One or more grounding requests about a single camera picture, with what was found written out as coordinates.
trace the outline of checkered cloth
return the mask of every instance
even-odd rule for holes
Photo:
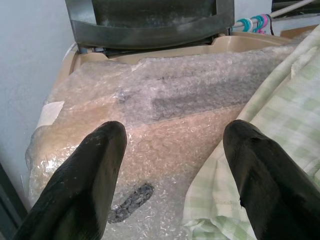
[[[238,119],[278,142],[320,186],[320,26],[263,82]],[[192,240],[255,240],[220,142],[193,180],[183,223]]]

